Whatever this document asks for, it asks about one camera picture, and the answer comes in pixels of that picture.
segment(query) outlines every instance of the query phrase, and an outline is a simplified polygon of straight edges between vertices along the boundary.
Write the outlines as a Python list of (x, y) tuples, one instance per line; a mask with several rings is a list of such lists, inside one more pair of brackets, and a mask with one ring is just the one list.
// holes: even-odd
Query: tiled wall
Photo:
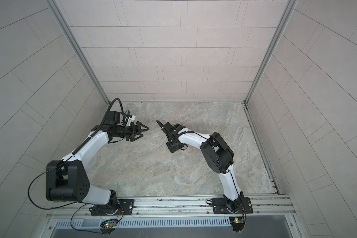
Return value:
[(357, 0), (299, 0), (248, 107), (307, 236), (357, 238)]
[[(0, 1), (0, 238), (27, 238), (41, 215), (30, 182), (71, 152), (105, 103), (43, 0)], [(45, 175), (32, 187), (44, 207)]]
[(241, 101), (286, 1), (56, 0), (109, 99)]

